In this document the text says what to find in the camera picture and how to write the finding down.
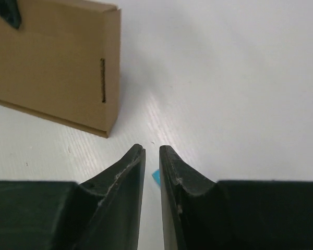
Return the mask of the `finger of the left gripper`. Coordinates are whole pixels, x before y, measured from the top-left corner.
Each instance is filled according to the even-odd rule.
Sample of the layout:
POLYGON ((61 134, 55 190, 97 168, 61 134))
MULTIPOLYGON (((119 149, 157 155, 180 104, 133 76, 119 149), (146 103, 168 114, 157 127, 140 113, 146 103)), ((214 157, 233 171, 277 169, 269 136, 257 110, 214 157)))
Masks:
POLYGON ((21 25, 21 15, 16 0, 0 0, 0 17, 14 29, 21 25))

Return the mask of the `brown cardboard paper box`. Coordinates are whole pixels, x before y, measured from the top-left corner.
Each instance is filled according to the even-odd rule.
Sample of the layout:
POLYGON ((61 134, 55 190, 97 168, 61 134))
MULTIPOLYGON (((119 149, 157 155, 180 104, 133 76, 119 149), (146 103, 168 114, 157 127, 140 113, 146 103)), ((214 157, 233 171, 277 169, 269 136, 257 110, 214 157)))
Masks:
POLYGON ((0 105, 108 137, 119 111, 121 10, 92 1, 19 1, 0 16, 0 105))

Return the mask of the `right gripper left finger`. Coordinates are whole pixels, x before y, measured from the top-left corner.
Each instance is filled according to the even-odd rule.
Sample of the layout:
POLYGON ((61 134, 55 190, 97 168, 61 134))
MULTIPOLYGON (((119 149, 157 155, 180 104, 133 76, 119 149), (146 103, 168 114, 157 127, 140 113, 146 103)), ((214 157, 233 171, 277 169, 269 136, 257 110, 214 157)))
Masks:
POLYGON ((137 249, 146 151, 83 182, 0 180, 0 249, 137 249))

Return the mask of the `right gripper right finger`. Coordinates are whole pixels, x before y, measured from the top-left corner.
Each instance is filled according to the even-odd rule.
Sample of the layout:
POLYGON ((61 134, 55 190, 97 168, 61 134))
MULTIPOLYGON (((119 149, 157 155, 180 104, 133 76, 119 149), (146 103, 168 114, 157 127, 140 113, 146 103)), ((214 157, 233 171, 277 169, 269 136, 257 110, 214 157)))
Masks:
POLYGON ((159 149, 165 249, 313 249, 313 182, 220 180, 159 149))

